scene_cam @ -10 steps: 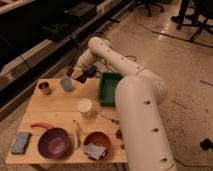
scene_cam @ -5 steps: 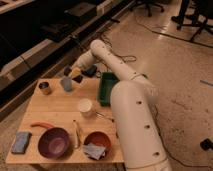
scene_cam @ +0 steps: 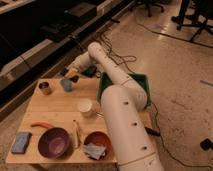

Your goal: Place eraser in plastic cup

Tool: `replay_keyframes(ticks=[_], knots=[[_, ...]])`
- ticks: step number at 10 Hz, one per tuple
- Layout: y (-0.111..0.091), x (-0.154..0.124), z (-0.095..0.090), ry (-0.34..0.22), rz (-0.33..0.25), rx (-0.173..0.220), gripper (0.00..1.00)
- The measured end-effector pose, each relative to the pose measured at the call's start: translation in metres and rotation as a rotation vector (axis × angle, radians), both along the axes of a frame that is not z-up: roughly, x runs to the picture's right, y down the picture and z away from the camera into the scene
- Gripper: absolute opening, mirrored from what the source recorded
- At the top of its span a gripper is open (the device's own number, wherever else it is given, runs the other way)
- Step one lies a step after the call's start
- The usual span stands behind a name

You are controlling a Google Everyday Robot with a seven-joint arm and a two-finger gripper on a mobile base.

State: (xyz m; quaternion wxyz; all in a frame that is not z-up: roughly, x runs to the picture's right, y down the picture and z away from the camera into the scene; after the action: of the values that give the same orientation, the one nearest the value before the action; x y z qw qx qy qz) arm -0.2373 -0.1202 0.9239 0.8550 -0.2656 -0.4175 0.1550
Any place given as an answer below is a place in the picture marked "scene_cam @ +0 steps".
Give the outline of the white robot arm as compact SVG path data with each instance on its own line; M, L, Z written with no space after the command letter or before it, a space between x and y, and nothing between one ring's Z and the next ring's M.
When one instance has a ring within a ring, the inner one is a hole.
M98 42L69 65L81 72L97 62L112 85L101 95L101 110L120 171L165 171L141 120L148 101L145 89L117 65Z

